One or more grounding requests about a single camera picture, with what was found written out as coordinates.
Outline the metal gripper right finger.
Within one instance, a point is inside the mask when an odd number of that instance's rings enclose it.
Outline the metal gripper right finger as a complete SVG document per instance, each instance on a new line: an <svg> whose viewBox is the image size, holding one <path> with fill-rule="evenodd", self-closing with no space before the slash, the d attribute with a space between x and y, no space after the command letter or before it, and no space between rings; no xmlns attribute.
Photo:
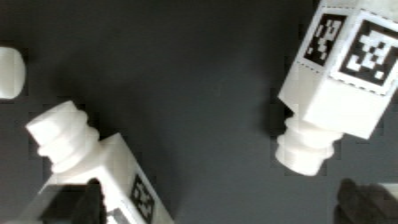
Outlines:
<svg viewBox="0 0 398 224"><path fill-rule="evenodd" d="M337 198L333 224L398 224L398 183L344 179Z"/></svg>

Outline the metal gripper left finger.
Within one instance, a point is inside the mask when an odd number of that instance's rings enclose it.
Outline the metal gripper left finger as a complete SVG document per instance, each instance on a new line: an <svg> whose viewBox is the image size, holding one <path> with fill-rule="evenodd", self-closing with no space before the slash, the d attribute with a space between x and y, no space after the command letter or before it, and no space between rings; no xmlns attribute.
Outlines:
<svg viewBox="0 0 398 224"><path fill-rule="evenodd" d="M22 213L22 224L107 224L102 184L51 184Z"/></svg>

